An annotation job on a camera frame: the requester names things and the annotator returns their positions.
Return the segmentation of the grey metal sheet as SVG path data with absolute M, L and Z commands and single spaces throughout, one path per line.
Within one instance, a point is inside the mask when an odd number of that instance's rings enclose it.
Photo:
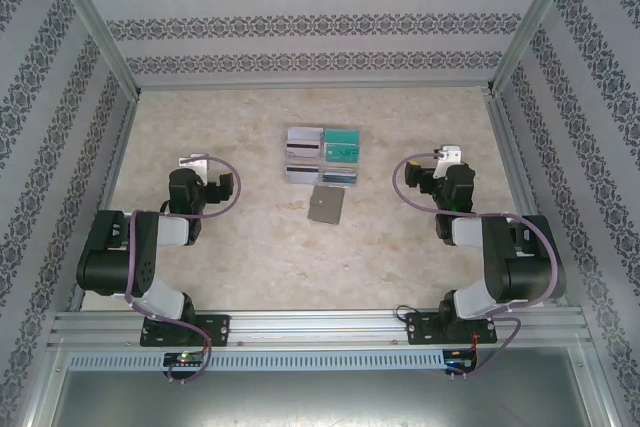
M 575 387 L 428 371 L 73 372 L 52 427 L 591 427 Z

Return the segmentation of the silver card black stripe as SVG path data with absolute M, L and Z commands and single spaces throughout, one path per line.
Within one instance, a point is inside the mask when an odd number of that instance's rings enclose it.
M 313 185 L 318 182 L 320 170 L 317 166 L 289 165 L 285 168 L 286 180 L 294 184 Z
M 286 143 L 285 154 L 289 158 L 318 158 L 321 154 L 321 145 L 319 141 L 289 141 Z

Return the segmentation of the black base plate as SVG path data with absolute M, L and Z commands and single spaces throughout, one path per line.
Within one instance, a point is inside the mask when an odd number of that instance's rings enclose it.
M 488 320 L 446 320 L 435 312 L 409 312 L 406 332 L 410 345 L 496 344 L 496 330 Z
M 213 347 L 225 347 L 230 331 L 228 315 L 198 314 L 195 326 L 210 339 Z M 204 337 L 187 327 L 144 318 L 140 335 L 142 347 L 204 347 Z

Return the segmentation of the clear acrylic card organizer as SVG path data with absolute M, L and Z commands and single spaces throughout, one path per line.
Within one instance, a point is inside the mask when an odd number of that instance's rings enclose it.
M 322 128 L 324 130 L 325 129 L 346 129 L 346 128 L 326 128 L 326 127 L 322 127 Z M 356 172 L 358 175 L 359 162 L 357 164 L 327 162 L 325 160 L 326 144 L 327 142 L 324 140 L 324 131 L 323 131 L 322 140 L 320 141 L 321 154 L 318 158 L 300 158 L 300 157 L 289 158 L 285 154 L 284 175 L 285 175 L 285 168 L 289 165 L 317 166 L 320 170 L 320 176 L 319 176 L 318 182 L 313 185 L 325 185 L 325 186 L 333 186 L 333 185 L 326 185 L 322 182 L 322 174 L 324 172 L 351 171 L 351 172 Z

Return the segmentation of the aluminium mounting rail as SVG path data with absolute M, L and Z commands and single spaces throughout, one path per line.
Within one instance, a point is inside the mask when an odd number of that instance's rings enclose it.
M 405 326 L 391 310 L 231 311 L 229 350 L 409 349 Z M 521 329 L 513 347 L 572 347 L 593 338 L 578 307 L 515 311 Z M 125 311 L 56 315 L 46 346 L 67 351 L 134 350 L 143 317 Z

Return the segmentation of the right circuit board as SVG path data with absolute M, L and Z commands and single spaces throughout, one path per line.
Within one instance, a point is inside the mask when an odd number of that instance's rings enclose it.
M 456 375 L 469 374 L 477 366 L 477 351 L 468 350 L 444 350 L 444 364 L 448 372 Z

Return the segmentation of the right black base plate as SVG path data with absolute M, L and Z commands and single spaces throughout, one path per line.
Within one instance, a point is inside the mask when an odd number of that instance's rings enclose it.
M 496 330 L 488 320 L 446 320 L 435 312 L 409 312 L 406 332 L 410 345 L 496 344 Z

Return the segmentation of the aluminium frame post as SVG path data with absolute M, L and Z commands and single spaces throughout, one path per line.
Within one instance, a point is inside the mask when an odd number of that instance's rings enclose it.
M 107 64 L 116 76 L 120 86 L 127 95 L 137 100 L 140 94 L 140 87 L 135 81 L 134 75 L 129 68 L 125 57 L 121 53 L 118 45 L 111 34 L 106 21 L 103 19 L 93 0 L 71 0 L 78 15 L 95 40 L 97 46 L 103 53 Z
M 492 96 L 504 89 L 552 3 L 553 0 L 532 0 L 498 64 L 494 77 L 489 82 L 489 92 Z

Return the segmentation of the left circuit board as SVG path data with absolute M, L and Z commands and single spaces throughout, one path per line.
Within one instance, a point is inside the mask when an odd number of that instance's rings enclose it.
M 174 367 L 201 367 L 204 361 L 204 355 L 201 352 L 179 352 L 165 353 L 163 357 L 163 366 L 169 368 Z

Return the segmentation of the circuit board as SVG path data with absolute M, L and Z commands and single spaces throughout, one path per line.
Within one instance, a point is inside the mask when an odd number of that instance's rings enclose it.
M 477 351 L 468 350 L 444 350 L 444 364 L 448 372 L 456 375 L 469 374 L 477 366 Z
M 204 355 L 201 352 L 179 352 L 165 353 L 163 357 L 163 366 L 169 368 L 174 367 L 201 367 L 204 361 Z

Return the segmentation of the aluminium side rail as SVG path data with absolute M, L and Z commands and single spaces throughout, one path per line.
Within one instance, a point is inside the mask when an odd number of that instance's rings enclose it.
M 121 170 L 121 165 L 133 127 L 138 103 L 139 97 L 133 97 L 128 104 L 126 114 L 121 120 L 117 143 L 114 146 L 108 163 L 106 177 L 102 185 L 102 193 L 94 210 L 94 214 L 97 214 L 100 210 L 106 210 L 113 198 L 118 176 Z M 68 312 L 79 312 L 83 305 L 84 296 L 85 294 L 83 290 L 78 286 L 77 281 L 74 281 L 66 310 Z
M 484 100 L 516 213 L 522 217 L 539 215 L 540 210 L 536 205 L 515 134 L 512 132 L 504 107 L 499 99 L 490 94 L 486 94 Z

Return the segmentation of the grey card holder wallet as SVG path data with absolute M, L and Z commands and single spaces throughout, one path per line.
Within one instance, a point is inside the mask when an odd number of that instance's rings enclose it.
M 314 222 L 338 225 L 341 219 L 345 190 L 340 187 L 314 187 L 308 211 L 308 219 Z

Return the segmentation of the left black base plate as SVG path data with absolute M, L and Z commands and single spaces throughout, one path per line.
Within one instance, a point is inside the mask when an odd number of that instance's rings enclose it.
M 213 347 L 225 347 L 230 331 L 228 315 L 198 314 L 195 326 L 210 339 Z M 140 335 L 142 347 L 204 347 L 204 337 L 187 327 L 144 318 Z

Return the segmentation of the thin aluminium back rail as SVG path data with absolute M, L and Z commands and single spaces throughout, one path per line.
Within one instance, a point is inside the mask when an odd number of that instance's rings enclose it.
M 216 90 L 289 90 L 289 89 L 367 89 L 367 88 L 466 88 L 488 89 L 489 81 L 479 80 L 411 80 L 411 81 L 315 81 L 315 82 L 249 82 L 214 84 L 142 85 L 141 92 L 216 91 Z

